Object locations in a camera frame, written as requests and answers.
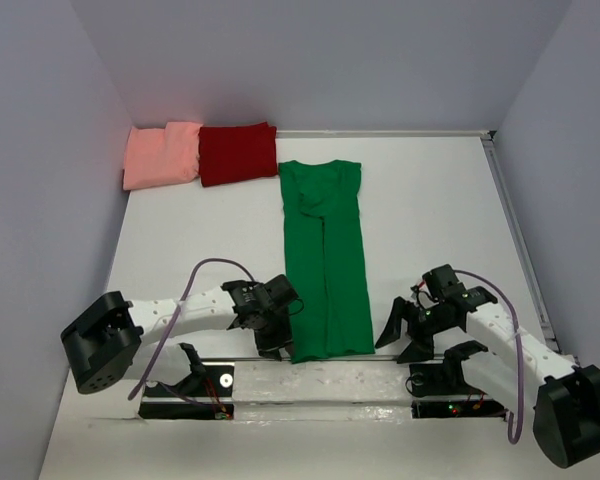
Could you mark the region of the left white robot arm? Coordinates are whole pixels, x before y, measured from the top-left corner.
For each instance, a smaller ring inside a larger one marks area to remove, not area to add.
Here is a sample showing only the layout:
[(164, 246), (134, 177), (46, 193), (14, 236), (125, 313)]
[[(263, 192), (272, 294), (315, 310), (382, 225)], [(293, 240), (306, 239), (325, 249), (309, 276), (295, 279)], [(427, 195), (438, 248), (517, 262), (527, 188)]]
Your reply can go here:
[(250, 330), (258, 354), (277, 359), (292, 343), (290, 307), (299, 299), (283, 274), (266, 283), (228, 281), (184, 300), (130, 301), (112, 291), (95, 300), (60, 338), (82, 395), (121, 380), (163, 383), (189, 395), (204, 375), (191, 334)]

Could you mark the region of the green t shirt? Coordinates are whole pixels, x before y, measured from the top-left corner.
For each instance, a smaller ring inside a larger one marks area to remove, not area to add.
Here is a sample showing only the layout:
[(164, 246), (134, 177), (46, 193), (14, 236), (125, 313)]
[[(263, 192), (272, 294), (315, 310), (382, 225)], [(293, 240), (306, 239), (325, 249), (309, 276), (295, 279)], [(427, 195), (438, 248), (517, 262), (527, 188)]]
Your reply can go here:
[(279, 165), (286, 275), (304, 307), (291, 318), (303, 363), (375, 352), (359, 190), (361, 165)]

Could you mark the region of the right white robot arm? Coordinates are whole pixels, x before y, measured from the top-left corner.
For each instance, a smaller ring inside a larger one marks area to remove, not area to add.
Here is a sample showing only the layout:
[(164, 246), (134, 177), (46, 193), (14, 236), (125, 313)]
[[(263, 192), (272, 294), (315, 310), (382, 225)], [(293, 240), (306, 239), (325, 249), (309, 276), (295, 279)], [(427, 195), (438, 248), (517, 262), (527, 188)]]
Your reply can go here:
[(512, 302), (485, 278), (445, 264), (394, 299), (375, 346), (407, 336), (396, 361), (417, 399), (479, 393), (508, 415), (508, 440), (526, 423), (542, 453), (566, 469), (600, 453), (600, 369), (580, 366), (524, 329)]

